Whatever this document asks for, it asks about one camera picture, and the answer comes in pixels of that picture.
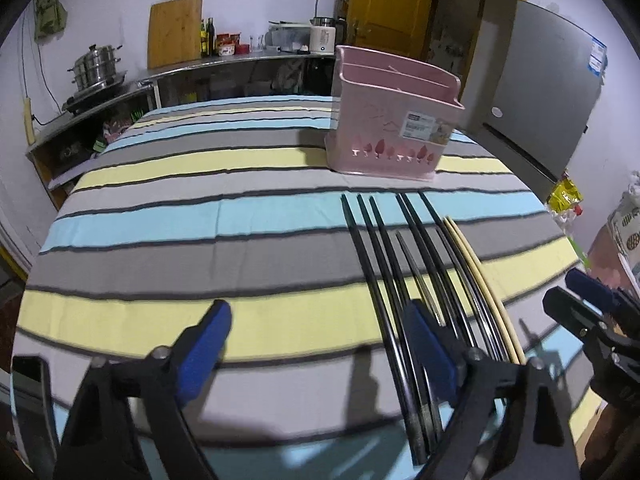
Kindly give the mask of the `black chopstick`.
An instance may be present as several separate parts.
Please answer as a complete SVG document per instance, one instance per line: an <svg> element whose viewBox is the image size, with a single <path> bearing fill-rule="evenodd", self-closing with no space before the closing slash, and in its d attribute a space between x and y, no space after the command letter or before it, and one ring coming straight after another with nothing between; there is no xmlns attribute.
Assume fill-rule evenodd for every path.
<svg viewBox="0 0 640 480"><path fill-rule="evenodd" d="M486 350L486 348L484 346L484 341L482 341L480 339L480 334L477 331L477 324L476 324L476 321L473 318L471 307L470 307L470 305L468 303L468 300L466 300L465 296L463 296L463 290L462 290L462 286L460 284L460 281L458 280L458 276L457 276L456 272L454 272L454 268L451 265L451 262L449 260L448 255L445 252L445 249L442 247L442 243L440 242L439 237L434 233L434 223L433 223L432 226L427 226L426 223L425 223L425 226L427 227L427 231L430 232L431 236L434 237L435 246L440 251L440 255L444 259L444 263L445 263L445 266L447 267L447 270L448 270L448 273L450 275L450 278L452 278L452 280L454 281L454 287L457 289L457 292L458 292L458 294L460 296L460 299L463 302L466 314L468 315L469 321L471 322L472 329L476 333L477 346L480 346L480 348L483 348L483 349ZM490 312L489 312L489 316L496 323L496 326L497 326L497 322L495 321L494 317L490 314Z"/></svg>
<svg viewBox="0 0 640 480"><path fill-rule="evenodd" d="M369 240L370 240L370 248L367 248L367 252L369 255L369 259L373 266L373 271L375 273L376 279L378 280L378 287L380 288L381 294L383 296L384 304L386 305L386 309L388 312L388 316L390 317L390 324L392 324L392 329L395 334L395 338L398 344L398 348L400 350L402 359L404 360L404 365L406 368L406 374L409 381L409 385L412 389L413 397L414 397L414 406L416 407L416 412L418 413L418 417L421 424L421 429L423 432L425 447L426 447L426 459L423 461L423 464L427 462L428 456L431 455L431 452L434 451L435 447L430 445L428 442L425 432L424 419L421 411L421 405L419 402L419 398L416 395L416 383L411 374L411 370L408 367L407 361L407 353L404 348L404 345L401 342L399 336L399 330L396 325L396 315L397 311L395 307L397 306L396 300L398 299L397 289L393 280L392 271L390 270L390 263L387 260L386 253L384 250L384 246L380 237L380 231L378 230L378 226L376 225L376 221L374 218L374 214L372 212L371 205L367 205L366 201L361 195L357 196L357 202L360 208L360 214L362 215L364 225L366 226Z"/></svg>
<svg viewBox="0 0 640 480"><path fill-rule="evenodd" d="M392 324L390 324L390 317L388 316L383 296L380 288L378 287L378 280L376 279L373 271L373 266L369 259L367 248L364 246L354 214L350 209L349 202L345 194L341 196L341 204L362 273L368 285L373 309L376 318L378 319L378 327L380 328L384 349L388 362L390 363L390 371L392 372L402 418L405 423L412 462L414 466L419 466L426 459L426 447L418 413L416 412L416 407L413 403L414 397L407 378L404 360L402 359L398 348Z"/></svg>
<svg viewBox="0 0 640 480"><path fill-rule="evenodd" d="M442 244L448 252L452 264L456 268L458 278L468 297L487 350L494 359L510 362L509 352L506 350L506 346L501 339L496 323L489 316L488 304L480 291L480 286L478 286L475 281L471 268L466 262L464 255L462 255L461 249L454 241L454 238L444 225L442 218L439 217L439 214L426 195L423 192L420 192L419 195L427 211L432 216L438 229L438 235L442 239Z"/></svg>
<svg viewBox="0 0 640 480"><path fill-rule="evenodd" d="M466 314L465 307L460 299L457 289L454 287L454 281L450 278L444 259L440 255L440 251L435 246L434 237L432 237L430 232L427 231L424 221L421 219L412 200L410 200L406 193L398 193L396 195L396 200L398 201L402 213L407 219L408 226L416 240L416 247L423 258L427 274L430 277L432 286L434 287L437 305L439 306L440 312L442 312L444 324L452 330L454 336L460 338L469 347L476 346L476 333L472 329L471 322ZM434 220L433 223L434 233L439 237L440 242L442 243L442 239L438 235L438 229ZM468 300L463 287L462 290L463 296ZM484 341L478 326L477 331L480 334L480 339Z"/></svg>
<svg viewBox="0 0 640 480"><path fill-rule="evenodd" d="M395 310L397 311L396 325L399 330L401 342L407 353L408 367L410 368L412 377L416 383L416 395L418 396L421 405L426 437L428 442L430 442L430 445L435 446L440 434L442 433L442 423L440 422L438 407L433 403L431 385L428 382L428 378L426 377L420 362L416 359L416 356L409 347L404 317L402 316L404 314L404 307L408 304L410 299L408 288L406 286L404 274L401 272L401 267L395 254L393 243L390 240L390 234L388 234L382 214L378 210L378 205L373 197L370 198L369 203L374 214L376 225L380 231L380 237L387 260L390 263L390 270L392 271L393 280L397 289L398 299L396 300L397 306L395 307Z"/></svg>

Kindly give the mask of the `steel kitchen shelf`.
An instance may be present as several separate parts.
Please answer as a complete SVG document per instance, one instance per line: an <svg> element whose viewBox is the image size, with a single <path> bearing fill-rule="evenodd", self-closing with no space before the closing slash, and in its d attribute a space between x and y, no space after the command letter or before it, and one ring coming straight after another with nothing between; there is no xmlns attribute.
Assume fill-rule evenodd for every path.
<svg viewBox="0 0 640 480"><path fill-rule="evenodd" d="M239 96L327 96L334 63L333 54L262 51L157 68L131 82L119 74L94 96L65 105L47 125L35 122L26 156L61 208L88 161L151 110Z"/></svg>

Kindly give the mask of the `green hanging cloth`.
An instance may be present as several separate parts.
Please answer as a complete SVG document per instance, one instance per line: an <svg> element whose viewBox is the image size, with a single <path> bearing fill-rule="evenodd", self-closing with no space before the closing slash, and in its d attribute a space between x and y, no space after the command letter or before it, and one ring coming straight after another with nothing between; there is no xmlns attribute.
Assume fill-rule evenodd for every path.
<svg viewBox="0 0 640 480"><path fill-rule="evenodd" d="M67 23L67 11L60 0L36 0L35 40L41 44L62 32Z"/></svg>

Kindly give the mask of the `yellow wooden door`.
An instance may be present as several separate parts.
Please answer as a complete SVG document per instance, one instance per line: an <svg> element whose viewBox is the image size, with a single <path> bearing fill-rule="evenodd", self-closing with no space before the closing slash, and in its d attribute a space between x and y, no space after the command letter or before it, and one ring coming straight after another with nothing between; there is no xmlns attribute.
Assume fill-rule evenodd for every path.
<svg viewBox="0 0 640 480"><path fill-rule="evenodd" d="M432 0L348 0L347 42L406 58L421 55Z"/></svg>

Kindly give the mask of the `dark oil bottle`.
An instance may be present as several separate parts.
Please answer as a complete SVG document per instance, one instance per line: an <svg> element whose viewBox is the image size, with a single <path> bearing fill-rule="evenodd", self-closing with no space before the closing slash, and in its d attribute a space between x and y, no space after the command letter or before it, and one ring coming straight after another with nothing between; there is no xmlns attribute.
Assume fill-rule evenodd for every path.
<svg viewBox="0 0 640 480"><path fill-rule="evenodd" d="M201 57L210 58L215 50L215 27L212 18L201 20L200 28Z"/></svg>

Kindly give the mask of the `wooden cutting board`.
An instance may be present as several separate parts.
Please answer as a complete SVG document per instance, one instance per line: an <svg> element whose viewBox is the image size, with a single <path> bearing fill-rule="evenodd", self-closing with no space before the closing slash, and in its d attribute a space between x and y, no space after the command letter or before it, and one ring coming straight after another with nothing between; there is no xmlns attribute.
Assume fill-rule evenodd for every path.
<svg viewBox="0 0 640 480"><path fill-rule="evenodd" d="M151 6L148 69L197 60L201 56L203 0L169 0Z"/></svg>

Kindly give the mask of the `short dark metal chopstick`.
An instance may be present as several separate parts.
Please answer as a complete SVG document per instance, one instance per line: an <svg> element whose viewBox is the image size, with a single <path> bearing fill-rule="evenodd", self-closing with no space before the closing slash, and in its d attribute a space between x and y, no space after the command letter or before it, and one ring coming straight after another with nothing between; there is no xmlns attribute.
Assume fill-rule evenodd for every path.
<svg viewBox="0 0 640 480"><path fill-rule="evenodd" d="M442 318L442 312L439 310L439 306L436 304L430 290L426 286L426 281L424 281L423 275L420 272L420 269L416 265L416 262L411 255L411 252L406 244L404 238L401 236L399 232L396 233L396 238L398 240L400 249L404 254L414 281L416 282L416 287L419 289L420 296L427 307L427 310L431 312L431 315L434 316L434 319L440 326L444 325L444 319Z"/></svg>

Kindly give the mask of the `white electric kettle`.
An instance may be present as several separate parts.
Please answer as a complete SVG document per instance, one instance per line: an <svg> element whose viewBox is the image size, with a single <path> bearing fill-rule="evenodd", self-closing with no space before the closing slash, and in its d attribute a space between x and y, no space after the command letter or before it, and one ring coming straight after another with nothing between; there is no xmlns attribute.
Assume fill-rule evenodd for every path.
<svg viewBox="0 0 640 480"><path fill-rule="evenodd" d="M333 54L336 35L334 18L316 16L310 20L310 24L309 51L318 55Z"/></svg>

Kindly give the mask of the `red lidded jar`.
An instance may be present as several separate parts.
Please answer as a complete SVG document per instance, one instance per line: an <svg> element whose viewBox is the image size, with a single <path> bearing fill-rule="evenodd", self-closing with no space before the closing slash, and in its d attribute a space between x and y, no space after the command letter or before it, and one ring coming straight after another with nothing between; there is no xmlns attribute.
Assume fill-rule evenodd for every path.
<svg viewBox="0 0 640 480"><path fill-rule="evenodd" d="M218 34L215 40L215 52L218 56L235 55L240 44L240 34Z"/></svg>

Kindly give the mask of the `stainless steel steamer pot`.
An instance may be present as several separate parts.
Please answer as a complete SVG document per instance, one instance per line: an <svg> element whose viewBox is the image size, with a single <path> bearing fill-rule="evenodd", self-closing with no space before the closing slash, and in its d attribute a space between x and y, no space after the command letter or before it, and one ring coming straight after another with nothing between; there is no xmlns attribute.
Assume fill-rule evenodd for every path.
<svg viewBox="0 0 640 480"><path fill-rule="evenodd" d="M120 46L114 48L110 44L92 44L88 51L75 61L74 66L68 69L74 75L73 83L76 84L77 90L86 90L115 76L116 65L120 61L116 54L119 49Z"/></svg>

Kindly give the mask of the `portable gas stove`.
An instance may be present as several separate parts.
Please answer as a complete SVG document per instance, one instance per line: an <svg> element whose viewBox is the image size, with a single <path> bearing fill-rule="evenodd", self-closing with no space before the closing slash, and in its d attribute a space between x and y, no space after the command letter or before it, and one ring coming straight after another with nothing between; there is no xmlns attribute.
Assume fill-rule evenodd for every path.
<svg viewBox="0 0 640 480"><path fill-rule="evenodd" d="M117 73L114 77L98 82L86 90L70 96L62 105L63 112L78 115L117 96L122 90L126 73Z"/></svg>

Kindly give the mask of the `pink plastic utensil caddy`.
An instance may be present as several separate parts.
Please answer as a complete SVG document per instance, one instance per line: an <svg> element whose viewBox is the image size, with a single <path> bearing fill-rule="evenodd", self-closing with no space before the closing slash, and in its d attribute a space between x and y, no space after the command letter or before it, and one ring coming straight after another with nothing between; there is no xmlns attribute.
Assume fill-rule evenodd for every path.
<svg viewBox="0 0 640 480"><path fill-rule="evenodd" d="M338 46L326 158L343 174L431 180L464 112L460 79L396 54Z"/></svg>

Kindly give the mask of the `grey refrigerator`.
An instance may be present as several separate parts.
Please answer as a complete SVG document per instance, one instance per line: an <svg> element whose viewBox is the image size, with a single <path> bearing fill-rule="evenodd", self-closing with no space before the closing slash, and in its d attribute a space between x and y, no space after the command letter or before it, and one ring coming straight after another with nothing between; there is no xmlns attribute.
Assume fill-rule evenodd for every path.
<svg viewBox="0 0 640 480"><path fill-rule="evenodd" d="M596 36L520 1L496 91L469 134L544 203L587 130L607 65Z"/></svg>

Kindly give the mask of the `yellow snack bag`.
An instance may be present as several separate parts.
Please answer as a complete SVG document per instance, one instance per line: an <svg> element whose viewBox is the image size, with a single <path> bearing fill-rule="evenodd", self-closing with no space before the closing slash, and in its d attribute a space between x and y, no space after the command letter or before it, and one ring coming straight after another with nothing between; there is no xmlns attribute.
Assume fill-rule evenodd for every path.
<svg viewBox="0 0 640 480"><path fill-rule="evenodd" d="M547 206L552 214L557 216L579 217L582 214L583 200L584 196L578 186L568 173L564 172L562 178L551 191Z"/></svg>

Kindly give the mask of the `clear plastic storage box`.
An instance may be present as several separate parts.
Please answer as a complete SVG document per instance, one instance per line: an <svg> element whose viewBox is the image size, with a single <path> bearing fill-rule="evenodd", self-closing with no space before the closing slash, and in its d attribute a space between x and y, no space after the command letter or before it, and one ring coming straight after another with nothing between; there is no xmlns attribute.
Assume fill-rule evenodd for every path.
<svg viewBox="0 0 640 480"><path fill-rule="evenodd" d="M285 53L308 53L311 24L270 21L266 46Z"/></svg>

